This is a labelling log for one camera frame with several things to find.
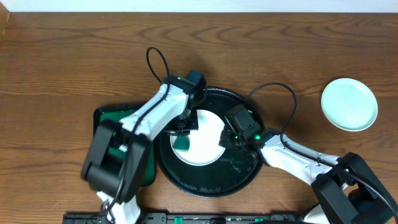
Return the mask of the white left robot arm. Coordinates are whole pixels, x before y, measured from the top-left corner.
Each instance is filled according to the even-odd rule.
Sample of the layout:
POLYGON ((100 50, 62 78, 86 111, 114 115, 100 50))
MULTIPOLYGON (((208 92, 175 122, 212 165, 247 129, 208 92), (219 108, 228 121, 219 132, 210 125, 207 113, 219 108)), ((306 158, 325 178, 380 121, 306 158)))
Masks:
POLYGON ((165 78, 159 91, 135 113, 97 126, 81 178, 102 199, 100 223, 135 223, 141 215, 135 195, 141 186, 153 140, 163 131, 187 135, 198 129, 192 110, 205 99, 206 80, 190 71, 165 78))

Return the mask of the mint green plate top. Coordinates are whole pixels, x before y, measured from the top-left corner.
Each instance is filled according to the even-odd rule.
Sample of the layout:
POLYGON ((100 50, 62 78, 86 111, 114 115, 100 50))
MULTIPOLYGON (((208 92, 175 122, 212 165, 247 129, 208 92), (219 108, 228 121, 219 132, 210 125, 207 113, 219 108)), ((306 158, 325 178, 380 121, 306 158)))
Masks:
POLYGON ((321 108, 345 131, 368 129, 378 116, 377 99, 365 84, 352 78, 333 80, 322 92, 321 108))

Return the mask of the white plate front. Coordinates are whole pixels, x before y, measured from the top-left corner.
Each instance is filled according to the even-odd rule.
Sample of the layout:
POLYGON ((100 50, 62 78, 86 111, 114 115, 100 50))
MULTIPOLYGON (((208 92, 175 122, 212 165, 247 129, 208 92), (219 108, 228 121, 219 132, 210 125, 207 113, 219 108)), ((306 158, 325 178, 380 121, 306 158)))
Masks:
POLYGON ((177 136, 170 136, 169 142, 175 155, 191 166, 206 166, 219 159, 225 151, 219 146, 221 132, 224 129, 223 120, 208 110, 197 110, 198 129, 190 131, 188 150, 174 147, 177 136))

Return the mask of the green yellow sponge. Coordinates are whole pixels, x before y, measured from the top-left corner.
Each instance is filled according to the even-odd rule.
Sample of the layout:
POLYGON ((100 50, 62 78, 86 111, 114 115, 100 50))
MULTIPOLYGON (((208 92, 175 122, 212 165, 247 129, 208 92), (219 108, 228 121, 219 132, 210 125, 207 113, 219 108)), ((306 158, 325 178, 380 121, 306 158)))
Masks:
POLYGON ((177 151, 187 152, 190 148, 190 139, 187 135, 178 135, 172 146, 177 151))

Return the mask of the mint green plate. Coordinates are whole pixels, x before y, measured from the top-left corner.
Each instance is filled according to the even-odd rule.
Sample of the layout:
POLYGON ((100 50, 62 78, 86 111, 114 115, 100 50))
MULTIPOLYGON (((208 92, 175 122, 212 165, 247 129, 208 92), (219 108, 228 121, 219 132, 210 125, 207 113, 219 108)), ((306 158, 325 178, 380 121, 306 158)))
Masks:
POLYGON ((368 129, 378 116, 377 99, 365 84, 352 78, 333 80, 322 92, 321 108, 345 131, 368 129))
POLYGON ((335 127, 338 128, 338 129, 342 129, 340 125, 336 124, 336 123, 328 116, 328 114, 327 114, 327 112, 324 110, 324 108, 322 108, 322 112, 323 112, 325 118, 326 118, 333 126, 335 126, 335 127))

